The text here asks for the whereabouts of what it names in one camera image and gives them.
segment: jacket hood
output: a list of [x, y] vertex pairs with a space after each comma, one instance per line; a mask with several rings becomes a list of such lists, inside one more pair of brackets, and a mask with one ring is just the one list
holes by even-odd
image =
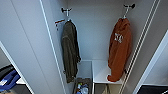
[[119, 22], [119, 28], [121, 30], [124, 29], [126, 25], [130, 25], [130, 22], [129, 22], [129, 20], [127, 18], [125, 18], [125, 19], [120, 18], [118, 20], [118, 22]]

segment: orange jacket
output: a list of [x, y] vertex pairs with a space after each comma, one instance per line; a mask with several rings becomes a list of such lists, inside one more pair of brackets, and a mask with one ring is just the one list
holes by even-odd
[[131, 37], [128, 19], [120, 18], [110, 38], [108, 66], [111, 69], [111, 75], [108, 75], [108, 81], [120, 80], [125, 63], [131, 53]]

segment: printed logo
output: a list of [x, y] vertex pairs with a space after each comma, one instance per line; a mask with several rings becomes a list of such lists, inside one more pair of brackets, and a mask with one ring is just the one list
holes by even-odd
[[118, 41], [119, 43], [121, 43], [122, 40], [123, 40], [123, 36], [120, 35], [120, 34], [115, 33], [115, 39], [114, 40]]

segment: white shelf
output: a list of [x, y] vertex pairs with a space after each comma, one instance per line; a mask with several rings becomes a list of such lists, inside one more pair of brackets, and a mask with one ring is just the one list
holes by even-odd
[[108, 67], [108, 61], [92, 61], [93, 83], [122, 84], [121, 80], [110, 82], [107, 76], [111, 75], [111, 69]]

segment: clothing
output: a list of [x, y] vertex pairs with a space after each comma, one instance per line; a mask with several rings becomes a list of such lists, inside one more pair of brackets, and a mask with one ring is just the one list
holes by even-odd
[[67, 83], [70, 83], [76, 77], [78, 72], [77, 63], [81, 60], [76, 27], [71, 21], [67, 21], [63, 28], [62, 49], [66, 79]]
[[0, 81], [7, 75], [9, 74], [11, 71], [14, 70], [14, 67], [12, 66], [12, 64], [5, 66], [3, 68], [0, 69]]
[[108, 66], [111, 69], [111, 75], [108, 75], [108, 81], [120, 80], [125, 63], [131, 53], [131, 41], [130, 23], [127, 18], [120, 18], [110, 38]]

